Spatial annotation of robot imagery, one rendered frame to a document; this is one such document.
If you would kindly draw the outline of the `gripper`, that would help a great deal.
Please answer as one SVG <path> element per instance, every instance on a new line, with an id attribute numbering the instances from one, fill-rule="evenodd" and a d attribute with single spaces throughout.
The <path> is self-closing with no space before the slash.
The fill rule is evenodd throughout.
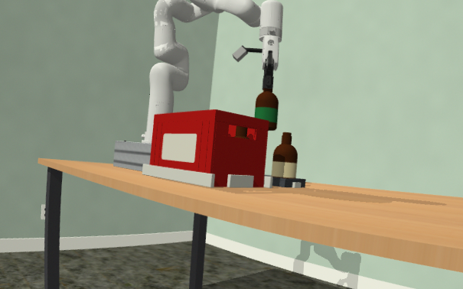
<path id="1" fill-rule="evenodd" d="M 281 37 L 275 35 L 263 35 L 259 37 L 262 41 L 262 69 L 265 76 L 263 76 L 263 88 L 273 88 L 273 68 L 277 70 L 279 65 L 279 43 L 282 41 Z M 278 42 L 279 40 L 279 42 Z M 269 52 L 269 55 L 268 55 Z M 267 57 L 267 60 L 266 60 Z M 276 64 L 274 64 L 274 60 Z M 266 63 L 266 64 L 265 64 Z M 267 65 L 267 66 L 266 66 Z M 277 67 L 276 67 L 277 65 Z M 263 90 L 262 88 L 262 90 Z"/>

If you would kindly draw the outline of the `red crate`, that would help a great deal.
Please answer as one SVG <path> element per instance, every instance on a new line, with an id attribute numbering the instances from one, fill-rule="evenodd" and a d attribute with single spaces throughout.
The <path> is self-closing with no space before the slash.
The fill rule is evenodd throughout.
<path id="1" fill-rule="evenodd" d="M 236 127 L 247 138 L 236 138 Z M 157 114 L 150 165 L 215 174 L 227 187 L 228 174 L 254 176 L 264 186 L 269 121 L 217 109 Z"/>

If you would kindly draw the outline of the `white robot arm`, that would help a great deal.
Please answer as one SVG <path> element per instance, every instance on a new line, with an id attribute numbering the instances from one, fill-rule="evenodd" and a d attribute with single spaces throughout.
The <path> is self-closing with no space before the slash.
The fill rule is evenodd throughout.
<path id="1" fill-rule="evenodd" d="M 211 12 L 222 13 L 225 10 L 236 15 L 250 27 L 260 26 L 259 36 L 275 35 L 282 38 L 283 6 L 278 1 L 265 1 L 261 7 L 252 0 L 190 1 L 191 4 L 185 0 L 158 0 L 155 6 L 154 54 L 165 63 L 155 64 L 150 71 L 148 122 L 147 131 L 142 135 L 142 138 L 145 137 L 142 143 L 152 143 L 154 115 L 173 113 L 173 91 L 185 89 L 189 80 L 188 51 L 184 45 L 176 41 L 172 17 L 188 23 Z"/>

